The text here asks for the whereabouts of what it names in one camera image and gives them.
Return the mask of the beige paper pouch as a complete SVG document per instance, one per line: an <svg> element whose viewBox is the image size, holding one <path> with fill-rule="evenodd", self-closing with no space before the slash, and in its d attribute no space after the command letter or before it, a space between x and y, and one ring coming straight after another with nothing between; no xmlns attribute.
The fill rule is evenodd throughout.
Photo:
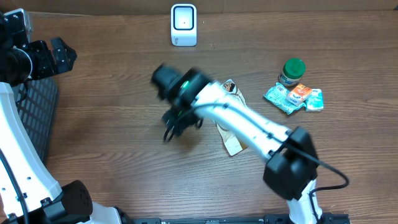
<svg viewBox="0 0 398 224"><path fill-rule="evenodd" d="M227 92L227 94L231 95L233 98L235 98L236 101L238 101L243 106L246 106L246 100L244 99L242 93L240 92L239 88L236 86L235 82L232 79L225 81L222 84L222 87ZM233 132L225 129L216 122L214 123L223 140L223 144L230 156L235 156L239 152L248 148L248 146L245 145L245 143L243 143L242 141L240 141Z"/></svg>

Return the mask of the green wet wipes pack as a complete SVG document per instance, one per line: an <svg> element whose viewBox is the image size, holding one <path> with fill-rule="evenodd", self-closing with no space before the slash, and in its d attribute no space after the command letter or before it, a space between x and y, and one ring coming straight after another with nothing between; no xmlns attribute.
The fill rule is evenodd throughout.
<svg viewBox="0 0 398 224"><path fill-rule="evenodd" d="M305 107L305 103L301 103L297 106L287 100L288 93L288 89L286 89L286 87L281 83L277 82L267 91L267 93L264 94L264 98L278 107L278 109L285 112L287 115L290 115L293 112Z"/></svg>

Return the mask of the orange Kleenex tissue pack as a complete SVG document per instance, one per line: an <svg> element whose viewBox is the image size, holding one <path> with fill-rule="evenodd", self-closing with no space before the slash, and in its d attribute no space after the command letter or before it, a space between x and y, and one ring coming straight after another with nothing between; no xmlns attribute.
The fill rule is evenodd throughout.
<svg viewBox="0 0 398 224"><path fill-rule="evenodd" d="M310 97L312 91L312 88L309 88L300 83L287 94L286 100L295 106L299 106Z"/></svg>

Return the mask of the green lid jar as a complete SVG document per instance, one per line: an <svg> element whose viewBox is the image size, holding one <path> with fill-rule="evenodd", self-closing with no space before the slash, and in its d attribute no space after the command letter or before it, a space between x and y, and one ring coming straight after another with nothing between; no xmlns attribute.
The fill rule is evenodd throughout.
<svg viewBox="0 0 398 224"><path fill-rule="evenodd" d="M294 86L300 81L305 71L306 66L303 60L290 58L284 64L278 81L286 87Z"/></svg>

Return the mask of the teal packet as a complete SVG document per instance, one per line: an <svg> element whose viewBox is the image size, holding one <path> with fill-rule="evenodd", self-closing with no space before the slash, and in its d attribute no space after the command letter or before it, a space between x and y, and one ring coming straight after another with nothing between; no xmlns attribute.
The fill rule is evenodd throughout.
<svg viewBox="0 0 398 224"><path fill-rule="evenodd" d="M313 89L305 101L305 111L321 111L324 109L323 93L321 89Z"/></svg>

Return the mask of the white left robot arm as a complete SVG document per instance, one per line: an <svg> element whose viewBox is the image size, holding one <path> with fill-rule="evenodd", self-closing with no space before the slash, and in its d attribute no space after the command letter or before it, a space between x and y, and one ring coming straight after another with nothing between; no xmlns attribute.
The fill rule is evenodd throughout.
<svg viewBox="0 0 398 224"><path fill-rule="evenodd" d="M82 181L60 184L50 175L17 112L12 88L69 72L77 58L61 38L31 42L30 17L1 14L1 198L6 223L130 223L117 207L92 201Z"/></svg>

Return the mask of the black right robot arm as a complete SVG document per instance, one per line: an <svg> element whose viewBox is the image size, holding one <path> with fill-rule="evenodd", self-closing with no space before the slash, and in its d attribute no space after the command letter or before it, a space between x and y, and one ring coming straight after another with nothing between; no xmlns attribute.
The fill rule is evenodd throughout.
<svg viewBox="0 0 398 224"><path fill-rule="evenodd" d="M321 223L323 212L315 196L318 159L306 129L291 130L238 103L222 85L201 71L186 74L160 65L151 82L171 108L164 114L164 141L180 136L189 126L200 128L204 119L231 131L255 150L265 163L264 182L287 201L292 223Z"/></svg>

